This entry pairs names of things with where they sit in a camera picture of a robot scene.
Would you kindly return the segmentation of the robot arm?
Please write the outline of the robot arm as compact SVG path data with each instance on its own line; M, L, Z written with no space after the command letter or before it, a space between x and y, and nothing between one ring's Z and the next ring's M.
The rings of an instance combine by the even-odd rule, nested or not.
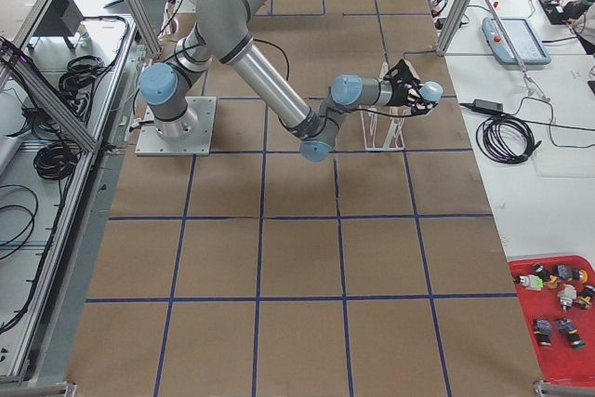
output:
M282 126L301 142L300 152L321 162L334 149L345 116L362 108L405 107L409 115L431 112L438 104L440 84L418 79L406 60L379 78L341 74L314 110L258 49L248 23L267 0L196 0L196 22L177 42L169 60L154 63L139 77L139 92L152 113L154 135L166 147L190 136L204 136L205 100L187 94L212 60L231 66L276 113Z

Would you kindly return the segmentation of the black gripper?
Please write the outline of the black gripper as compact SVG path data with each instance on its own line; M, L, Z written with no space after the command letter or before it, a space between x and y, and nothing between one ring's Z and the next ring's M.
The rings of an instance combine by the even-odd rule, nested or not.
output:
M385 73L383 80L391 88L387 107L406 107L413 116L428 114L435 108L435 102L423 96L424 85L409 61L400 59Z

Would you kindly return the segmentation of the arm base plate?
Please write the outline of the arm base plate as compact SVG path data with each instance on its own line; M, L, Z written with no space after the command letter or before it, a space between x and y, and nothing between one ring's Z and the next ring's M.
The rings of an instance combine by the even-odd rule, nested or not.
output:
M155 120L152 110L147 108L136 145L139 156L208 156L211 149L216 97L186 98L188 108L177 121Z

